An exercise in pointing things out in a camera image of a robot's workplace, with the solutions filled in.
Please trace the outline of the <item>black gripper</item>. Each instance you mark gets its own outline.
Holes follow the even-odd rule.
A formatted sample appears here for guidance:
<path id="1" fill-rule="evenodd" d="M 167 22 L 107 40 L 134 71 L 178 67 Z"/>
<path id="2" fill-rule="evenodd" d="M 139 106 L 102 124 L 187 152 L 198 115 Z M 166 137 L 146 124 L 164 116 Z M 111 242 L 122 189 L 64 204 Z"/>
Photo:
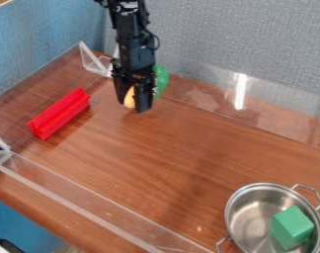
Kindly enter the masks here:
<path id="1" fill-rule="evenodd" d="M 147 111 L 152 107 L 155 94 L 155 72 L 154 65 L 148 65 L 136 70 L 131 70 L 122 66 L 118 58 L 111 60 L 112 70 L 111 76 L 114 79 L 114 87 L 116 99 L 120 104 L 124 103 L 124 98 L 130 87 L 134 85 L 134 101 L 135 110 L 138 113 Z"/>

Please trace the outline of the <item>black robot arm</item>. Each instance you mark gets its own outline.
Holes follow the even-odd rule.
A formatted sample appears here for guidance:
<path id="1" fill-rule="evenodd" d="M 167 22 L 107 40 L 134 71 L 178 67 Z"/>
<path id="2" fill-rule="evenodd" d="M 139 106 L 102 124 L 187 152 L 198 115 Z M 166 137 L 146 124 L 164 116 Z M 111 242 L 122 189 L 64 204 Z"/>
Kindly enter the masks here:
<path id="1" fill-rule="evenodd" d="M 112 29 L 116 31 L 119 56 L 111 59 L 114 87 L 118 102 L 124 103 L 130 89 L 138 113 L 152 107 L 156 88 L 155 51 L 158 36 L 147 29 L 150 12 L 144 0 L 94 0 L 108 9 Z"/>

